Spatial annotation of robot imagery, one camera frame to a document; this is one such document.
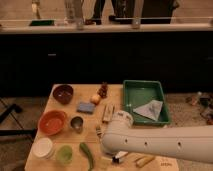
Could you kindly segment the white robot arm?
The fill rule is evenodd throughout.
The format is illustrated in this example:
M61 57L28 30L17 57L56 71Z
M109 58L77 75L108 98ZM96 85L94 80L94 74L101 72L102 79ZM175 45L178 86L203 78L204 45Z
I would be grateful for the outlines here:
M213 126L136 129L125 111L112 115L101 138L106 154L145 153L213 164Z

